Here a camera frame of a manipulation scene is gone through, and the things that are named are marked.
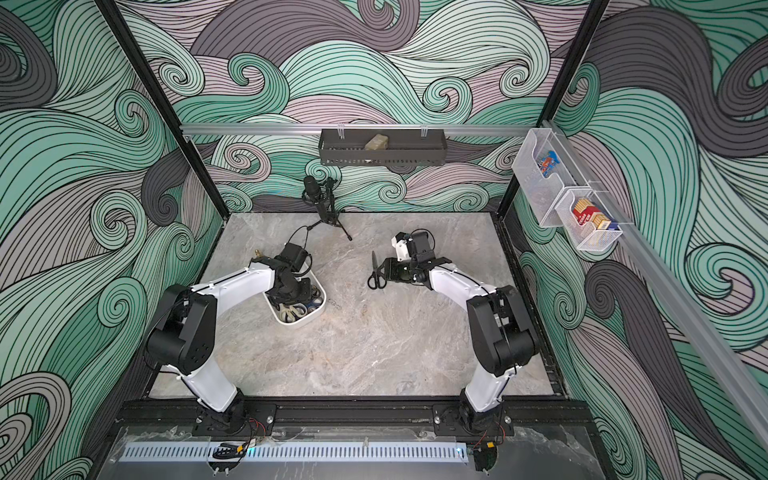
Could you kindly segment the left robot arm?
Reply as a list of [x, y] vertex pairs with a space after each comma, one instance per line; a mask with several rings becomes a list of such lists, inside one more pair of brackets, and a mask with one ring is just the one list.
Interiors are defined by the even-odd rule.
[[211, 412], [228, 412], [238, 389], [213, 358], [217, 320], [262, 294], [283, 304], [304, 305], [312, 299], [312, 281], [300, 277], [289, 264], [264, 257], [208, 283], [172, 285], [158, 303], [145, 351], [179, 375], [202, 406]]

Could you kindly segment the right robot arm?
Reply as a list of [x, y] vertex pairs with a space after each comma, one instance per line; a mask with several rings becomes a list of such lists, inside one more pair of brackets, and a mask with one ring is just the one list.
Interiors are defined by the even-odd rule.
[[376, 270], [386, 282], [424, 286], [467, 314], [477, 366], [463, 389], [463, 403], [482, 415], [502, 403], [509, 380], [539, 353], [539, 339], [520, 291], [474, 279], [446, 258], [417, 263], [387, 258]]

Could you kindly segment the white plastic storage box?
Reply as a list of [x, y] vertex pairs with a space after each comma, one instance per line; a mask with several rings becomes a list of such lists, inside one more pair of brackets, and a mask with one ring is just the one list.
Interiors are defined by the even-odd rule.
[[326, 305], [325, 290], [315, 280], [310, 280], [310, 299], [307, 302], [281, 303], [264, 293], [275, 320], [284, 326], [300, 326], [322, 314]]

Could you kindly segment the large black scissors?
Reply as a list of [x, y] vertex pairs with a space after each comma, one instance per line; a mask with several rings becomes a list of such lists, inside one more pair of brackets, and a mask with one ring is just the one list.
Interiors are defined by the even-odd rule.
[[379, 264], [375, 252], [371, 253], [371, 259], [372, 271], [367, 279], [367, 287], [371, 290], [384, 289], [388, 283], [384, 267]]

